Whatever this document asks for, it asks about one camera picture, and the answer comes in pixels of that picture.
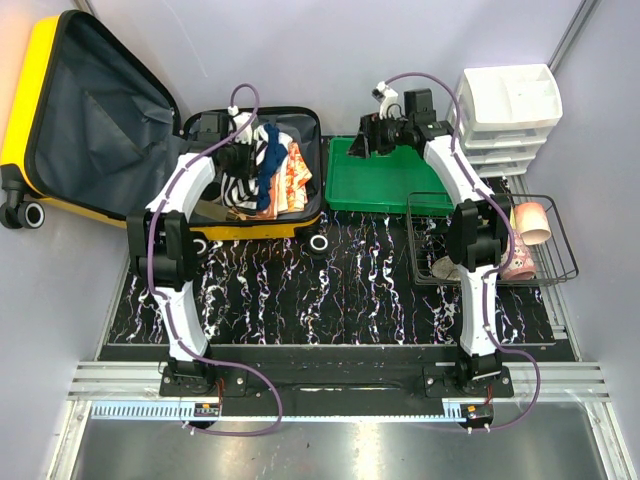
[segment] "black and white striped fabric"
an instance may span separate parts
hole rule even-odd
[[[220,186],[222,204],[225,207],[235,207],[248,215],[256,214],[256,202],[258,200],[257,178],[242,180],[223,172]]]

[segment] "white plastic drawer unit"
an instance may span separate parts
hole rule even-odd
[[[469,130],[469,115],[464,101],[460,102],[462,122],[460,123],[460,143],[464,148],[510,148],[530,145],[542,145],[553,127],[525,128],[518,130]],[[449,122],[455,122],[455,113],[450,114]]]
[[[527,172],[527,167],[531,160],[522,162],[507,162],[500,164],[486,164],[475,166],[474,169],[479,177],[508,177],[509,175],[522,175]]]
[[[530,162],[536,158],[539,145],[530,147],[486,148],[466,150],[465,156],[471,165],[503,164],[507,162]]]
[[[562,117],[558,85],[544,64],[467,68],[458,98],[473,132],[554,127]]]
[[[457,97],[466,149],[540,145],[562,117],[560,92],[546,65],[465,69]],[[448,119],[455,121],[453,109]]]

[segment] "metal floor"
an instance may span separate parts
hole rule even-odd
[[[496,411],[496,424],[520,412],[515,404],[497,405]],[[248,431],[256,425],[222,425],[234,427]],[[587,413],[578,404],[539,404],[524,423],[489,435],[469,437],[461,429],[443,433],[429,428],[297,423],[259,438],[220,438],[190,436],[174,423],[89,420],[73,478],[606,478]]]

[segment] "cable connector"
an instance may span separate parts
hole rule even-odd
[[[380,118],[387,118],[391,106],[398,103],[398,92],[384,82],[378,83],[371,91],[371,95],[380,102]]]
[[[238,107],[229,107],[229,110],[231,110],[231,108],[235,108],[236,112],[238,111]],[[231,118],[231,121],[235,126],[235,130],[239,130],[240,127],[246,124],[250,118],[251,118],[251,113],[242,112],[242,113],[236,113],[236,115],[234,115]],[[244,143],[247,145],[250,144],[252,141],[253,141],[253,128],[251,127],[251,125],[248,125],[244,130],[241,130],[240,133],[238,133],[238,135],[235,138],[236,143]]]

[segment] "suitcase lid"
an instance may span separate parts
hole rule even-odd
[[[37,62],[46,63],[42,78],[25,78]],[[167,159],[177,158],[181,142],[175,100],[92,15],[71,10],[36,24],[14,110],[25,98],[34,104],[34,96],[23,148],[27,181],[37,192],[124,219],[133,208],[126,199],[159,190],[165,170],[174,168]],[[105,211],[104,195],[123,203]]]

